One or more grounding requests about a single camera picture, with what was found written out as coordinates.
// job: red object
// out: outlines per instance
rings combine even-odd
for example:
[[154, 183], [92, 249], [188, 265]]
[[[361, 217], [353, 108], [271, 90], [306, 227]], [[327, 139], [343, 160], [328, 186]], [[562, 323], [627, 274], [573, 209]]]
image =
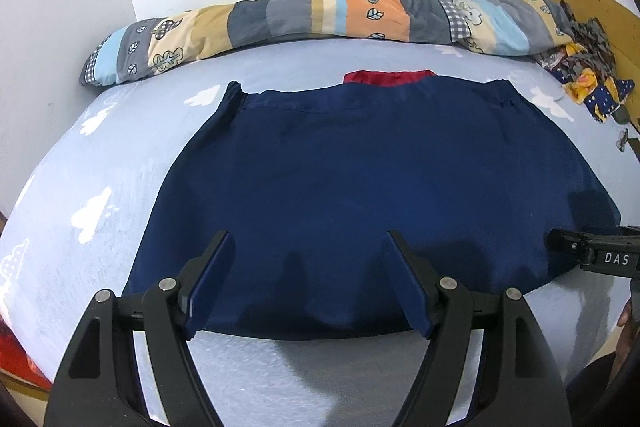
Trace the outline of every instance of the red object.
[[344, 83], [357, 82], [359, 84], [369, 84], [370, 86], [394, 87], [417, 82], [425, 76], [436, 76], [436, 74], [431, 70], [398, 71], [396, 73], [362, 70], [345, 74]]
[[22, 346], [15, 338], [14, 332], [0, 317], [0, 373], [17, 378], [31, 385], [51, 390], [51, 383], [40, 372]]

